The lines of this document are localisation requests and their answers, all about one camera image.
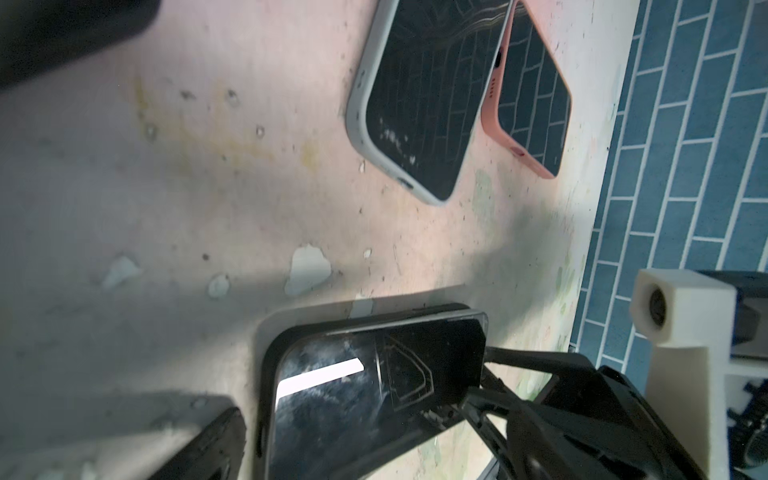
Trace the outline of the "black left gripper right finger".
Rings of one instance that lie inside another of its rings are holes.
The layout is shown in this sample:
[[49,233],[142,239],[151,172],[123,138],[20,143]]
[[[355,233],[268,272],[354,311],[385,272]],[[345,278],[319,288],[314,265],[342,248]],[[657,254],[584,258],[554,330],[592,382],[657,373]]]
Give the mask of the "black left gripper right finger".
[[507,415],[508,453],[520,479],[595,479],[596,459],[528,408]]

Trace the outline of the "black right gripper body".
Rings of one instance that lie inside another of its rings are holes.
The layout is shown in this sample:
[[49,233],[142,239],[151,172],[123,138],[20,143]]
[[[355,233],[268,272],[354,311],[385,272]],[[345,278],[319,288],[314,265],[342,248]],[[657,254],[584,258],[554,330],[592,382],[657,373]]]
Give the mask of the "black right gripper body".
[[528,408],[600,465],[595,479],[702,479],[704,473],[652,407],[621,373],[595,367],[578,353],[489,347],[484,364],[547,373],[537,401],[524,400],[488,368],[467,390],[459,410],[496,459],[504,479],[514,473],[507,415]]

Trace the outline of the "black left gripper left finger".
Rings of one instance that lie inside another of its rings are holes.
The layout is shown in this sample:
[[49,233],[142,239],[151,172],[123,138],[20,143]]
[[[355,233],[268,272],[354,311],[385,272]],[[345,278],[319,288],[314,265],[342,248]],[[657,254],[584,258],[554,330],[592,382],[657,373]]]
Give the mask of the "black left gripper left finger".
[[245,445],[243,415],[237,407],[228,408],[149,480],[237,479]]

